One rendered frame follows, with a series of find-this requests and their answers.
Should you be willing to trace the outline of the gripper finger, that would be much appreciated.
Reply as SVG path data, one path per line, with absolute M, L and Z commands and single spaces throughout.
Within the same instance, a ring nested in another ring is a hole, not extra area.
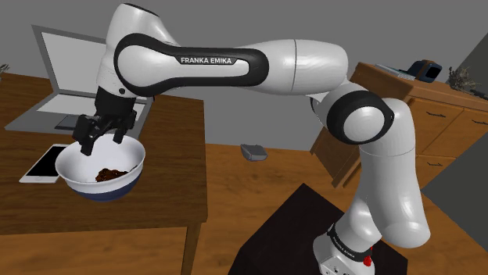
M 124 135 L 127 133 L 127 131 L 134 127 L 136 116 L 137 112 L 132 110 L 126 116 L 120 117 L 116 120 L 114 124 L 114 129 L 116 130 L 113 137 L 114 142 L 120 144 L 123 141 Z
M 81 153 L 90 156 L 95 142 L 112 128 L 108 116 L 80 115 L 73 132 L 73 139 L 81 146 Z

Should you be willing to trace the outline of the grey laptop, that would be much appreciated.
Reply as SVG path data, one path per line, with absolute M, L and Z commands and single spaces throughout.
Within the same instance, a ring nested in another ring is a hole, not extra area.
M 5 126 L 6 130 L 71 135 L 81 114 L 95 113 L 96 77 L 105 40 L 33 25 L 52 93 Z

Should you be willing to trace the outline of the white phone with black screen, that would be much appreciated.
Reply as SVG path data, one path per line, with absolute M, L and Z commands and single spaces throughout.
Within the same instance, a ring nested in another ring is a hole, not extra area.
M 56 159 L 68 145 L 53 144 L 19 179 L 21 184 L 54 184 L 59 179 Z

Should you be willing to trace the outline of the white bowl with blue base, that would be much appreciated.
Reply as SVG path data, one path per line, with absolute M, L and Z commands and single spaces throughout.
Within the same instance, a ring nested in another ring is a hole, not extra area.
M 113 141 L 112 134 L 99 137 L 90 156 L 81 152 L 75 141 L 63 149 L 56 158 L 56 172 L 78 195 L 96 202 L 109 202 L 122 198 L 136 185 L 142 174 L 145 148 L 130 136 L 121 143 Z M 103 169 L 117 170 L 124 175 L 98 182 L 95 178 Z

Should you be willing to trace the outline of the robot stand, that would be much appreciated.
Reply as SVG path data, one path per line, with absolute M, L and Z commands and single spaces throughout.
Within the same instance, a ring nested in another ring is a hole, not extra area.
M 228 275 L 321 275 L 313 241 L 342 215 L 301 184 L 239 249 Z

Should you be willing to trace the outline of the wooden table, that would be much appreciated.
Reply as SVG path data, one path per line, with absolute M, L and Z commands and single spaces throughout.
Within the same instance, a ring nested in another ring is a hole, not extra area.
M 0 80 L 0 275 L 189 275 L 207 220 L 203 103 L 160 95 L 140 135 L 146 157 L 132 191 L 93 202 L 64 180 L 20 178 L 71 136 L 10 131 L 52 93 L 49 80 Z

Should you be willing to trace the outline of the small grey box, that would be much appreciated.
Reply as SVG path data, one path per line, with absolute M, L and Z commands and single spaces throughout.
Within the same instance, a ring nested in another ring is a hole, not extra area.
M 251 162 L 264 161 L 268 157 L 268 153 L 261 145 L 240 145 L 242 156 Z

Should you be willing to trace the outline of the brown lump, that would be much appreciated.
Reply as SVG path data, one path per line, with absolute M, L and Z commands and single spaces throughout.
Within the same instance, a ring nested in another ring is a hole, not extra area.
M 122 177 L 125 174 L 127 174 L 127 171 L 110 170 L 108 168 L 104 168 L 99 171 L 98 175 L 95 177 L 95 180 L 97 182 L 108 181 Z

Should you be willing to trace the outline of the wooden chest of drawers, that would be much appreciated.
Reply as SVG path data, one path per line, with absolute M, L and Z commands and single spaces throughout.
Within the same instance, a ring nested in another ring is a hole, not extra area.
M 382 98 L 398 98 L 409 105 L 422 188 L 488 133 L 488 100 L 455 91 L 448 84 L 405 80 L 362 62 L 351 80 Z M 356 146 L 343 144 L 322 129 L 310 153 L 331 175 L 333 187 L 357 187 L 361 164 Z

